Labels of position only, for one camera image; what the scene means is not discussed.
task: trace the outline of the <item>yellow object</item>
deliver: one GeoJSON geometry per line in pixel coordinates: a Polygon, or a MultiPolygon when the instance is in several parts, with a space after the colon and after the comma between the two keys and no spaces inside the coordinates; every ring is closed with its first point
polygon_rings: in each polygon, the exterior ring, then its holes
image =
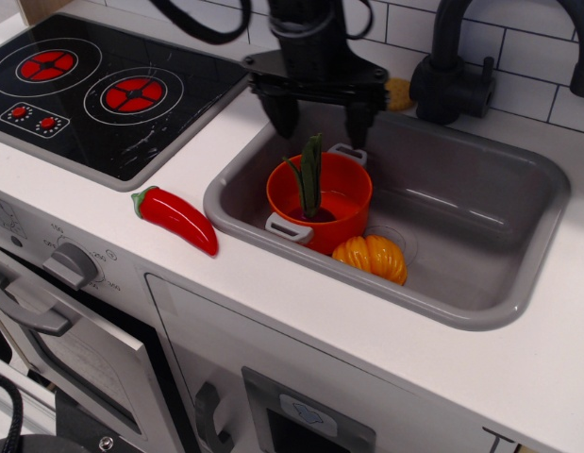
{"type": "Polygon", "coordinates": [[[386,90],[390,92],[388,110],[398,111],[412,107],[415,102],[409,97],[408,80],[402,78],[389,78],[386,82],[386,90]]]}
{"type": "Polygon", "coordinates": [[[341,243],[333,251],[338,260],[387,280],[405,284],[407,265],[398,245],[382,236],[356,236],[341,243]]]}

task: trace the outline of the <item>white pot handle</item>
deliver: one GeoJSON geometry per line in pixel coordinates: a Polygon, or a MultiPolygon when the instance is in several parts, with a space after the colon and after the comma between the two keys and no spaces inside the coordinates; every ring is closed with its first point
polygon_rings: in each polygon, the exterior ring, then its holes
{"type": "Polygon", "coordinates": [[[266,219],[265,228],[267,231],[295,243],[309,243],[314,236],[314,231],[310,226],[294,224],[289,220],[285,220],[276,212],[273,212],[266,219]]]}
{"type": "Polygon", "coordinates": [[[331,154],[340,154],[341,156],[352,159],[363,168],[367,165],[367,153],[362,149],[354,149],[352,146],[345,143],[334,144],[327,150],[327,152],[331,154]]]}

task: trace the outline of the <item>red burner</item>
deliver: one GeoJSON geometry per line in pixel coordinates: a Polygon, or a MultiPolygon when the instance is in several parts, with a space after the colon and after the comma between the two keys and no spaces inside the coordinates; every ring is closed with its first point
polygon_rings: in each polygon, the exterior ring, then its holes
{"type": "Polygon", "coordinates": [[[76,57],[65,50],[48,50],[27,59],[19,76],[28,82],[44,82],[65,76],[74,69],[76,57]]]}
{"type": "Polygon", "coordinates": [[[121,80],[105,95],[107,106],[118,113],[137,113],[148,110],[164,97],[164,86],[151,77],[133,77],[121,80]]]}

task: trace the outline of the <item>sink drain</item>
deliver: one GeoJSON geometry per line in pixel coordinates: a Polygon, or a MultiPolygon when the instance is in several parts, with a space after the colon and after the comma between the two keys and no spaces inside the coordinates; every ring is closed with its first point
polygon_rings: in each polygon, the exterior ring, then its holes
{"type": "Polygon", "coordinates": [[[417,238],[410,229],[402,229],[399,226],[373,225],[365,229],[364,236],[369,236],[370,234],[382,236],[398,245],[403,252],[407,267],[415,260],[417,256],[417,238]]]}

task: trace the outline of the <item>robotic arm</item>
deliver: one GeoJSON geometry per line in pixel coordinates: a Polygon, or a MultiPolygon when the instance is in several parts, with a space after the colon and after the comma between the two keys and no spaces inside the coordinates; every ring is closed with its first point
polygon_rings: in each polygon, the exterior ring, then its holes
{"type": "MultiPolygon", "coordinates": [[[[191,36],[210,43],[230,42],[249,24],[250,0],[241,0],[242,24],[221,33],[198,24],[169,0],[151,0],[164,15],[191,36]]],[[[353,147],[362,147],[379,110],[388,105],[388,72],[360,58],[348,40],[363,38],[373,22],[356,36],[346,31],[342,0],[268,0],[270,27],[280,49],[246,57],[250,86],[279,135],[289,138],[298,122],[298,101],[344,106],[346,132],[353,147]]]]}

